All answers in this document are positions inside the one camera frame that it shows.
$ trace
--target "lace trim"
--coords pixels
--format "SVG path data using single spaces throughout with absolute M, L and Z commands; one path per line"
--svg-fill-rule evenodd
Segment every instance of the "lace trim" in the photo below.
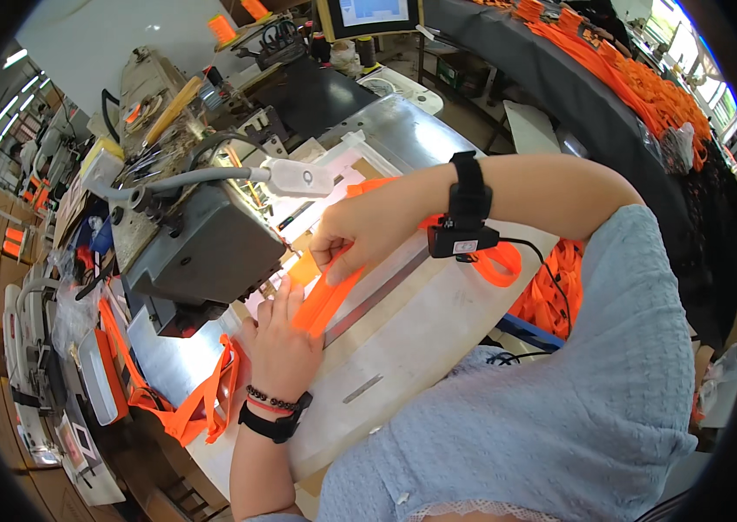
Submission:
M 557 517 L 546 515 L 533 509 L 522 508 L 518 505 L 508 504 L 507 502 L 495 502 L 494 500 L 483 499 L 427 505 L 406 517 L 405 522 L 422 522 L 426 516 L 446 515 L 448 513 L 467 515 L 474 511 L 487 513 L 488 515 L 513 515 L 526 522 L 561 522 Z

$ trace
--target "wooden handle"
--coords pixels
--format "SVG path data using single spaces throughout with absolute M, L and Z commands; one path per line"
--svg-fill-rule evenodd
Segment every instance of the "wooden handle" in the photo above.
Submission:
M 171 100 L 168 107 L 162 111 L 160 117 L 154 122 L 151 130 L 145 135 L 145 145 L 151 147 L 156 143 L 157 139 L 160 138 L 160 134 L 163 133 L 172 121 L 177 117 L 178 114 L 183 110 L 184 107 L 192 100 L 195 99 L 197 91 L 200 90 L 203 80 L 197 76 L 190 79 L 183 89 Z

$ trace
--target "red string bracelet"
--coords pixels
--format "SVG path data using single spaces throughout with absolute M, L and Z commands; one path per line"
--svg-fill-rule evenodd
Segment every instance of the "red string bracelet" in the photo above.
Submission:
M 269 404 L 265 404 L 264 402 L 258 402 L 255 398 L 250 397 L 247 395 L 247 404 L 255 404 L 259 408 L 264 408 L 268 412 L 273 413 L 284 413 L 285 415 L 292 415 L 293 412 L 290 410 L 282 409 L 282 408 L 274 408 L 273 406 L 270 406 Z

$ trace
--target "light blue shirt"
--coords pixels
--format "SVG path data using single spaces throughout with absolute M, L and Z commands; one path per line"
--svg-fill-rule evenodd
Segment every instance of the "light blue shirt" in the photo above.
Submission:
M 632 520 L 652 507 L 696 438 L 684 309 L 646 206 L 623 207 L 595 232 L 582 280 L 563 348 L 511 366 L 485 363 L 496 348 L 474 349 L 333 462 L 317 522 L 391 522 L 468 499 L 564 520 Z

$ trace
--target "monitor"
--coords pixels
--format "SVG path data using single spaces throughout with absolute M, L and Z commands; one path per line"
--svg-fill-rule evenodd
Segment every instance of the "monitor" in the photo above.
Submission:
M 329 42 L 360 36 L 411 33 L 424 23 L 422 0 L 318 0 Z

